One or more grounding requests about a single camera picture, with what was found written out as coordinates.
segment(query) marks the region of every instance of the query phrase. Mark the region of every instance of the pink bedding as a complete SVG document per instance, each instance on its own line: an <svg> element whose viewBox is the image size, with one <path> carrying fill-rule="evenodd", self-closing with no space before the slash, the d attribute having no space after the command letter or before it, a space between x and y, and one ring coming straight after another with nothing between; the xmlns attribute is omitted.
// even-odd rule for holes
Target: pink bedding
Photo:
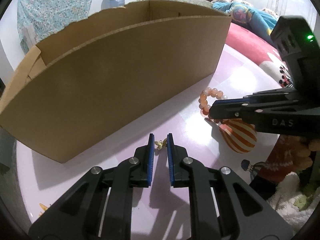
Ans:
<svg viewBox="0 0 320 240"><path fill-rule="evenodd" d="M292 86L288 69L278 51L254 33L231 23L226 44L257 64L282 87Z"/></svg>

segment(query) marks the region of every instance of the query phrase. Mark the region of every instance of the silver screw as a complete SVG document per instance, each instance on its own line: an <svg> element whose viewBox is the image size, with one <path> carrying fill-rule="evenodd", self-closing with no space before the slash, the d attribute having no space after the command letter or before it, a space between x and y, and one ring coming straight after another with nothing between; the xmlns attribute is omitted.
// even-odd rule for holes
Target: silver screw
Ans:
<svg viewBox="0 0 320 240"><path fill-rule="evenodd" d="M139 159L136 157L131 157L129 159L129 163L131 163L131 164L137 164L138 162L139 162Z"/></svg>
<svg viewBox="0 0 320 240"><path fill-rule="evenodd" d="M186 164L191 164L191 163L193 163L193 159L190 158L190 157L185 157L185 158L183 159L183 162L186 163Z"/></svg>
<svg viewBox="0 0 320 240"><path fill-rule="evenodd" d="M221 172L222 172L223 174L225 174L225 175L228 175L228 174L231 173L231 170L230 170L230 168L228 168L228 167L222 167L222 168L221 168Z"/></svg>
<svg viewBox="0 0 320 240"><path fill-rule="evenodd" d="M99 174L101 172L101 168L96 166L91 169L92 174Z"/></svg>

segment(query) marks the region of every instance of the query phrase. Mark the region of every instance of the pink and white tabletop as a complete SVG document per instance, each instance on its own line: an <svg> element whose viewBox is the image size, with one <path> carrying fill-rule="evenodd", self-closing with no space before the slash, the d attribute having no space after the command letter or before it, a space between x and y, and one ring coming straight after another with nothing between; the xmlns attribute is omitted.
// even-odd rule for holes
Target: pink and white tabletop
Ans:
<svg viewBox="0 0 320 240"><path fill-rule="evenodd" d="M277 89L279 84L255 63L225 45L213 75L201 80L155 109L129 123L67 163L48 159L22 143L17 143L17 169L25 208L33 223L40 203L49 207L93 166L117 166L132 157L137 147L146 145L150 133L155 140L173 134L175 144L205 166L228 166L250 183L250 173L240 164L263 162L272 151L278 135L257 133L254 149L246 154L231 150L217 125L204 120L199 95L206 87L222 90L228 98L241 98L253 92ZM214 98L209 98L212 105ZM134 189L132 240L187 239L190 237L189 196L187 188L170 187L166 149L155 151L154 173L149 188Z"/></svg>

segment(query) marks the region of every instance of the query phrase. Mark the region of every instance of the striped hot air balloon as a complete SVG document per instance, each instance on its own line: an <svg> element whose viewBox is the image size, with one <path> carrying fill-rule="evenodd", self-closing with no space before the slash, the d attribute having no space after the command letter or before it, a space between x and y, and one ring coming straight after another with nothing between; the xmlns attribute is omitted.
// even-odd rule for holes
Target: striped hot air balloon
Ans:
<svg viewBox="0 0 320 240"><path fill-rule="evenodd" d="M248 153L256 145L257 133L252 124L241 119L230 119L219 127L225 142L237 153Z"/></svg>

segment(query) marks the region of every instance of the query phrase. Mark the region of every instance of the brown cardboard box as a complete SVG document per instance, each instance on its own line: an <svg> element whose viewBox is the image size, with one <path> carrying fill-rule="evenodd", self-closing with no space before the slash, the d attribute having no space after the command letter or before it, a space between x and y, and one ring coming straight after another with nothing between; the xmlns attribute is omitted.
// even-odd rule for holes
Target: brown cardboard box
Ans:
<svg viewBox="0 0 320 240"><path fill-rule="evenodd" d="M209 8L147 0L71 23L19 64L0 125L64 163L214 73L230 22Z"/></svg>

